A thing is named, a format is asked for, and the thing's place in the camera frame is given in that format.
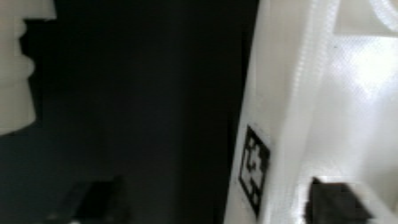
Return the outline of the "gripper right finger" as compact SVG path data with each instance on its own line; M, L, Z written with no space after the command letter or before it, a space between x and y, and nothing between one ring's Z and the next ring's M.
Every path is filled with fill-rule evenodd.
M367 224L373 215L346 183L326 183L318 178L309 186L303 209L305 224Z

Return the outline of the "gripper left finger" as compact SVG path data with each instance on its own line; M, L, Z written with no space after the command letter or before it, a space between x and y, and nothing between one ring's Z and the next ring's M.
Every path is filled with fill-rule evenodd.
M56 224L126 224L124 180L78 182L55 212Z

